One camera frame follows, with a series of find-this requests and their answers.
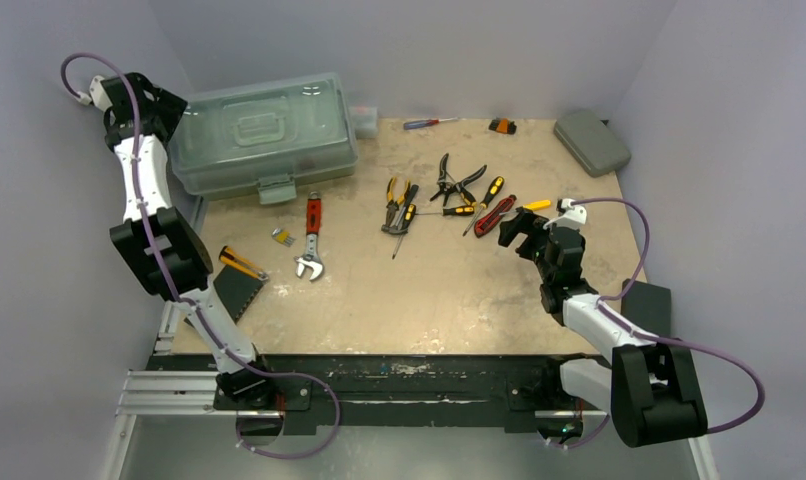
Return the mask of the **black yellow phillips screwdriver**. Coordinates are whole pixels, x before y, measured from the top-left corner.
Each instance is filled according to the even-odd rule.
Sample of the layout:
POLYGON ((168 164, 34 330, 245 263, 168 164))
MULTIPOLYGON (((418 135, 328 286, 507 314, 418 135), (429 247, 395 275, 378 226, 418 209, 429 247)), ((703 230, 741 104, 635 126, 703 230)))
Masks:
POLYGON ((404 240, 404 236, 408 233, 409 227, 416 214, 417 214, 417 206, 415 204, 409 204, 405 213, 403 214, 401 220, 397 225, 396 236, 398 237, 398 240, 392 253, 392 259, 395 259, 397 257, 397 254, 404 240))

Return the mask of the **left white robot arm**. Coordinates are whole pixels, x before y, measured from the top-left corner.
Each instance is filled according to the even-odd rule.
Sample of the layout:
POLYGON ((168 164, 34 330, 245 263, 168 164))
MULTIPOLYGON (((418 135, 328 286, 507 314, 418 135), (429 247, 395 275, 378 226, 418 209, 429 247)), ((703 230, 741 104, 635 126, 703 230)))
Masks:
POLYGON ((179 309, 212 352, 216 408, 274 406, 281 398, 277 382, 237 326, 264 274, 232 265, 216 273, 201 238, 171 203, 166 145, 186 100, 140 73, 96 76, 88 95, 104 114, 105 141, 124 176, 124 217, 110 230, 112 244, 144 290, 179 309))

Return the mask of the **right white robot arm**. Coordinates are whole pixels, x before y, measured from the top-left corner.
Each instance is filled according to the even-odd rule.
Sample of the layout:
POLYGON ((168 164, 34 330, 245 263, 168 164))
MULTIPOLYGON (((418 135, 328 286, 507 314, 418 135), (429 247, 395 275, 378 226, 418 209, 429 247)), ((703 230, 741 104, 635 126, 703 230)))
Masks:
POLYGON ((601 355, 560 360, 543 376, 540 392, 555 407, 583 399, 609 415, 622 442, 641 447, 700 437, 708 419, 691 352, 664 343, 610 309, 583 276, 586 240, 584 206, 558 203, 548 219, 519 208, 499 226, 498 243, 525 238, 516 252, 541 277, 541 303, 559 325, 573 331, 601 355))

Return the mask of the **green plastic tool box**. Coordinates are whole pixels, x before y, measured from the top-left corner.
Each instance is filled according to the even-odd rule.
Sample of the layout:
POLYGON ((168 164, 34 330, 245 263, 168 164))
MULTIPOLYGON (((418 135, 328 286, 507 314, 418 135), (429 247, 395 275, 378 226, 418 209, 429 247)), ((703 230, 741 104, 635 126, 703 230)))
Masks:
POLYGON ((332 72, 197 93, 169 143, 185 190, 208 200, 256 194, 263 205, 354 173, 358 150, 332 72))

